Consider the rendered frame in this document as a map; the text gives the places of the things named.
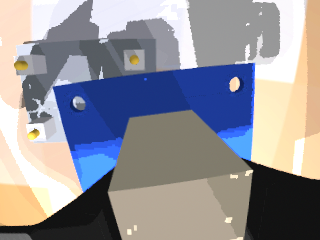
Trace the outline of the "blue plate with square grey handle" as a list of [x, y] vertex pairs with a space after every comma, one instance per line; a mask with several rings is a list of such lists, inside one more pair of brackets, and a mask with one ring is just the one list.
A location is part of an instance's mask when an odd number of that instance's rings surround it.
[[115, 167], [121, 240], [244, 240], [255, 71], [237, 63], [52, 88], [83, 192]]

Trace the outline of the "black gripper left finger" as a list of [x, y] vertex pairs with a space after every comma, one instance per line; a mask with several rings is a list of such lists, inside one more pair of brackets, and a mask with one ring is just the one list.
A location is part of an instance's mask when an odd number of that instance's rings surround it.
[[108, 193], [113, 171], [41, 223], [0, 225], [0, 240], [121, 240]]

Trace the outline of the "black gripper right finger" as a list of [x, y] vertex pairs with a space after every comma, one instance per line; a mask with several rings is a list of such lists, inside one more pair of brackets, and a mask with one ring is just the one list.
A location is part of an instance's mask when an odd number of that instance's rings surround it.
[[320, 179], [241, 160], [252, 169], [244, 240], [320, 240]]

